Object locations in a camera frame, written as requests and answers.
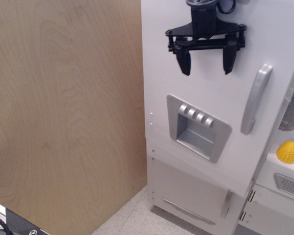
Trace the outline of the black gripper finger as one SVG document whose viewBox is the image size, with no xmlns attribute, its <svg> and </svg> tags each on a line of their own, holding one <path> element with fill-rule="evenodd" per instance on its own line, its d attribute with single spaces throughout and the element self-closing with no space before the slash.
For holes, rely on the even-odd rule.
<svg viewBox="0 0 294 235">
<path fill-rule="evenodd" d="M 177 47 L 175 49 L 176 58 L 181 71 L 185 75 L 190 75 L 191 73 L 191 56 L 189 51 L 184 47 Z"/>
<path fill-rule="evenodd" d="M 228 42 L 223 48 L 223 70 L 225 74 L 232 72 L 237 53 L 237 43 Z"/>
</svg>

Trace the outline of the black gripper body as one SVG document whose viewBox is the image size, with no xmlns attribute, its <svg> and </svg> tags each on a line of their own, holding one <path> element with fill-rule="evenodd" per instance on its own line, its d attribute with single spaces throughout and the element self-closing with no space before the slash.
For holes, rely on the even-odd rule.
<svg viewBox="0 0 294 235">
<path fill-rule="evenodd" d="M 232 6 L 224 11 L 221 6 L 191 6 L 192 21 L 189 24 L 166 31 L 169 38 L 169 51 L 176 53 L 179 48 L 186 50 L 221 49 L 231 44 L 236 50 L 245 47 L 244 24 L 220 20 L 217 12 L 230 14 Z"/>
</svg>

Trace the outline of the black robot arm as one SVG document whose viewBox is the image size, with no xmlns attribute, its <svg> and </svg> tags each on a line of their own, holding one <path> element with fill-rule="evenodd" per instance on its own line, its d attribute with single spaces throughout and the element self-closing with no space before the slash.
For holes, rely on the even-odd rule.
<svg viewBox="0 0 294 235">
<path fill-rule="evenodd" d="M 220 20 L 217 13 L 231 14 L 236 8 L 233 1 L 228 11 L 222 9 L 218 0 L 188 0 L 192 21 L 189 24 L 166 31 L 169 51 L 176 55 L 183 74 L 191 73 L 193 50 L 222 49 L 223 70 L 232 72 L 237 51 L 245 47 L 244 24 Z"/>
</svg>

